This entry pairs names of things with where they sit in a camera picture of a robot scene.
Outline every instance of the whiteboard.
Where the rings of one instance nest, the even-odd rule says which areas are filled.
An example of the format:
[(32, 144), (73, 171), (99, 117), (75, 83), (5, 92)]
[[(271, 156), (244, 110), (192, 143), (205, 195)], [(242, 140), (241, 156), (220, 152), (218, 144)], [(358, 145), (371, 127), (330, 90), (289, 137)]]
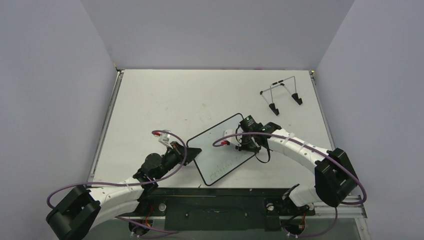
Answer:
[(222, 138), (226, 130), (235, 130), (243, 119), (243, 116), (237, 113), (187, 141), (187, 146), (201, 148), (201, 153), (196, 156), (194, 163), (207, 186), (219, 181), (255, 155), (254, 152), (239, 151), (234, 145), (214, 147), (211, 144)]
[[(279, 116), (259, 92), (273, 82), (296, 77), (298, 105), (284, 89), (272, 91)], [(292, 91), (293, 82), (286, 86)], [(308, 71), (288, 70), (157, 70), (127, 69), (109, 120), (94, 181), (120, 182), (132, 176), (150, 153), (165, 147), (152, 130), (170, 130), (183, 140), (241, 113), (259, 123), (274, 122), (311, 144), (331, 148), (320, 106)], [(267, 159), (266, 151), (258, 158)], [(255, 158), (214, 183), (213, 188), (289, 188), (309, 184), (314, 176), (286, 156), (272, 152), (263, 164)], [(159, 187), (204, 188), (194, 164), (159, 182)]]

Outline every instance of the red wire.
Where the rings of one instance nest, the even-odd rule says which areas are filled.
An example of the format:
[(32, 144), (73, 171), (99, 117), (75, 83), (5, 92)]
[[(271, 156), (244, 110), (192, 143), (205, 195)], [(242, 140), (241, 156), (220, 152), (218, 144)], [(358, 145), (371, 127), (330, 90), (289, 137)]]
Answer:
[(302, 221), (299, 223), (299, 225), (302, 225), (302, 223), (305, 221), (305, 218), (306, 218), (306, 213), (303, 214)]
[(306, 218), (306, 213), (303, 214), (302, 221), (299, 223), (299, 225), (302, 225), (302, 223), (305, 221), (305, 218)]
[(153, 213), (153, 206), (150, 206), (150, 212), (147, 214), (146, 218), (144, 219), (144, 224), (147, 225), (147, 219), (150, 217), (150, 215)]

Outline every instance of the handwriting on whiteboard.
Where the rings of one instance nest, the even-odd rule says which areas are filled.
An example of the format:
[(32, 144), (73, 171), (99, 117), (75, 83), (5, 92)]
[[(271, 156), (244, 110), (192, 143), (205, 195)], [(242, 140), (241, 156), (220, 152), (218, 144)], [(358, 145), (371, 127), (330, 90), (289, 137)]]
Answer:
[(233, 159), (229, 159), (226, 160), (224, 162), (221, 162), (219, 164), (216, 165), (215, 169), (217, 169), (216, 171), (212, 172), (209, 175), (210, 180), (213, 182), (218, 178), (221, 178), (222, 176), (224, 176), (229, 170), (234, 169), (236, 167), (236, 165), (240, 164), (241, 162), (240, 159), (243, 158), (246, 154), (243, 155), (238, 155), (236, 157), (234, 157)]

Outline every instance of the cable tie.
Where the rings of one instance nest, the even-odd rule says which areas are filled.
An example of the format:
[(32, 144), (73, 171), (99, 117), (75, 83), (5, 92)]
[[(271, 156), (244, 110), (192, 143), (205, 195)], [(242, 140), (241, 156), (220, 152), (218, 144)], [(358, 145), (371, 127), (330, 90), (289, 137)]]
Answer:
[(261, 146), (259, 146), (259, 144), (256, 143), (255, 138), (251, 137), (250, 138), (252, 140), (252, 142), (256, 145), (257, 148), (260, 148)]
[(303, 144), (302, 144), (302, 146), (300, 146), (299, 151), (297, 151), (297, 160), (298, 160), (298, 162), (299, 162), (299, 163), (301, 163), (301, 162), (302, 162), (302, 163), (301, 163), (301, 164), (302, 164), (302, 166), (304, 166), (304, 165), (303, 165), (303, 161), (302, 161), (302, 158), (301, 158), (301, 151), (302, 151), (302, 149), (304, 149), (304, 146), (305, 146), (305, 145), (308, 145), (308, 144), (309, 144), (309, 143), (307, 143), (306, 141), (304, 141), (304, 142), (303, 142)]
[(289, 141), (289, 139), (294, 138), (294, 137), (295, 137), (295, 134), (293, 132), (289, 133), (288, 136), (285, 138), (285, 140), (282, 142), (282, 154), (284, 154), (285, 156), (287, 156), (286, 155), (286, 144)]
[(128, 189), (130, 188), (130, 185), (128, 185), (127, 181), (123, 181), (123, 184), (125, 184)]

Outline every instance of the white tabletop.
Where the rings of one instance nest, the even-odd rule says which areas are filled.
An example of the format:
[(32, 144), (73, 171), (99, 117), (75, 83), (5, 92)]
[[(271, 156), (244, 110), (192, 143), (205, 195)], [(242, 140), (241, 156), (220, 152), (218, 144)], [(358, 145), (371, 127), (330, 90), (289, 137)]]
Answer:
[[(283, 87), (273, 91), (279, 116), (260, 96), (273, 82), (296, 77), (298, 105)], [(294, 92), (293, 80), (286, 86)], [(270, 99), (269, 91), (264, 93)], [(94, 181), (120, 182), (132, 176), (150, 153), (165, 153), (151, 135), (167, 129), (188, 140), (236, 113), (259, 123), (274, 122), (316, 146), (331, 149), (329, 135), (308, 71), (288, 70), (125, 70)], [(266, 151), (258, 155), (267, 159)], [(263, 164), (251, 158), (212, 188), (289, 188), (314, 176), (286, 156), (272, 152)], [(206, 188), (194, 163), (159, 182), (159, 187)]]

